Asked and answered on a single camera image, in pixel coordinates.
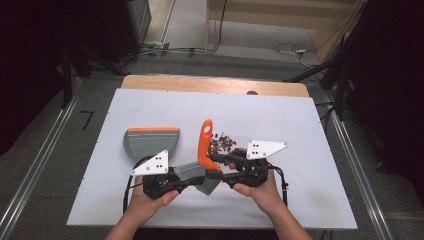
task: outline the orange brush handle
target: orange brush handle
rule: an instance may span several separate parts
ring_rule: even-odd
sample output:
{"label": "orange brush handle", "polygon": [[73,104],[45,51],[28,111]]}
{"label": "orange brush handle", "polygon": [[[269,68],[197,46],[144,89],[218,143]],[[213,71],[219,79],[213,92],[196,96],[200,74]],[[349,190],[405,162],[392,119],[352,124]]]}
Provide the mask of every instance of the orange brush handle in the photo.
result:
{"label": "orange brush handle", "polygon": [[200,131],[199,146],[197,149],[197,160],[206,169],[221,171],[221,168],[207,156],[211,144],[213,123],[206,119]]}

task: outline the forearm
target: forearm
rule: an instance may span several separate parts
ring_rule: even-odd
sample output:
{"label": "forearm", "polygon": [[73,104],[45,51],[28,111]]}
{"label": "forearm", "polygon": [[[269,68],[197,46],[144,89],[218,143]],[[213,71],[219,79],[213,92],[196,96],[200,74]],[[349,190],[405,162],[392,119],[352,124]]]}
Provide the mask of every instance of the forearm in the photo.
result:
{"label": "forearm", "polygon": [[267,213],[274,225],[278,238],[281,240],[311,240],[312,238],[291,214],[286,205],[281,204],[272,212]]}
{"label": "forearm", "polygon": [[124,214],[105,240],[131,240],[140,225],[130,214]]}

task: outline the wire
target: wire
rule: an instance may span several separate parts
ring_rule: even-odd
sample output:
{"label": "wire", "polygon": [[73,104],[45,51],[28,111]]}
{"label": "wire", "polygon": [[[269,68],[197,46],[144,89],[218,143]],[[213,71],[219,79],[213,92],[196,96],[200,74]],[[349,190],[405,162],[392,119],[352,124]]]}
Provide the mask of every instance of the wire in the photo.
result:
{"label": "wire", "polygon": [[[144,157],[144,158],[140,159],[140,161],[138,161],[138,162],[135,164],[135,166],[134,166],[134,168],[133,168],[133,169],[136,169],[138,166],[140,166],[141,164],[143,164],[145,161],[149,160],[149,159],[150,159],[150,158],[152,158],[152,157],[153,157],[153,156],[147,156],[147,157]],[[136,184],[136,185],[134,185],[134,186],[131,186],[132,179],[133,179],[133,176],[132,176],[132,175],[130,175],[130,177],[128,178],[127,188],[125,189],[124,199],[123,199],[123,201],[122,201],[122,205],[123,205],[123,207],[122,207],[122,208],[123,208],[123,212],[125,212],[125,211],[127,210],[127,207],[128,207],[128,195],[129,195],[130,189],[131,189],[131,188],[134,188],[134,187],[137,187],[137,186],[139,186],[139,185],[141,185],[141,184],[143,184],[143,183],[141,183],[141,184]]]}
{"label": "wire", "polygon": [[141,185],[143,185],[143,183],[139,183],[139,184],[133,185],[130,188],[135,188],[135,187],[138,187],[138,186],[141,186]]}
{"label": "wire", "polygon": [[203,49],[203,48],[168,48],[168,49],[151,48],[149,50],[146,50],[146,51],[139,53],[138,56],[150,55],[150,54],[153,54],[153,53],[156,53],[156,52],[173,52],[173,53],[188,53],[188,54],[194,54],[194,53],[195,54],[213,54],[213,53],[215,53],[219,49],[219,47],[221,46],[222,24],[224,22],[226,6],[227,6],[227,0],[224,1],[224,6],[222,8],[221,19],[220,19],[220,22],[219,22],[218,42],[215,44],[215,46],[212,49],[208,49],[205,52],[204,51],[205,49]]}
{"label": "wire", "polygon": [[287,186],[289,185],[288,183],[286,183],[286,181],[284,180],[284,173],[283,170],[277,166],[272,165],[271,163],[269,163],[268,169],[273,169],[275,170],[281,178],[281,190],[283,191],[283,202],[286,204],[286,206],[288,206],[287,204]]}

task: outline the hand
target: hand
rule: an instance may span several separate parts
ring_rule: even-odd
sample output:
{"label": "hand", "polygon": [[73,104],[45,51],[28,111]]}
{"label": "hand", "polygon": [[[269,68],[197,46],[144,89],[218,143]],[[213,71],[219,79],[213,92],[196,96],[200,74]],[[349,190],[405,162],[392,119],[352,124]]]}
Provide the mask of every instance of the hand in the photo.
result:
{"label": "hand", "polygon": [[159,208],[169,205],[178,196],[178,191],[171,191],[161,198],[152,200],[143,191],[143,177],[136,177],[134,185],[141,184],[133,188],[130,204],[125,214],[131,216],[141,226],[144,222],[152,218]]}
{"label": "hand", "polygon": [[136,177],[130,205],[119,222],[106,236],[107,240],[130,240],[137,229],[152,218],[159,208],[169,205],[178,196],[177,191],[167,192],[161,198],[152,200],[143,191],[143,178]]}
{"label": "hand", "polygon": [[237,183],[233,189],[246,197],[251,197],[259,209],[267,215],[274,213],[276,208],[285,207],[275,183],[274,170],[268,170],[268,180],[259,187],[253,188]]}
{"label": "hand", "polygon": [[[230,169],[235,169],[235,165],[230,164]],[[259,187],[253,188],[237,183],[233,189],[256,202],[259,209],[271,220],[279,239],[312,240],[280,197],[274,170],[268,170],[268,180]]]}

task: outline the white board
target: white board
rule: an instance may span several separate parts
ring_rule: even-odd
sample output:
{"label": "white board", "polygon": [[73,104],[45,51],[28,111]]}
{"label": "white board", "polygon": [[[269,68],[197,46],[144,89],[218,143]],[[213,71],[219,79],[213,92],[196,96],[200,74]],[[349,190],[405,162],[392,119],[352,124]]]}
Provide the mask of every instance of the white board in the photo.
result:
{"label": "white board", "polygon": [[[287,142],[268,160],[289,183],[288,206],[308,229],[356,229],[357,225],[311,98],[117,89],[72,207],[68,225],[115,225],[135,162],[123,136],[130,127],[180,127],[169,165],[197,159],[203,121],[237,147],[248,140]],[[280,179],[276,174],[277,184]],[[250,199],[221,183],[206,196],[188,187],[146,223],[168,228],[271,228]]]}

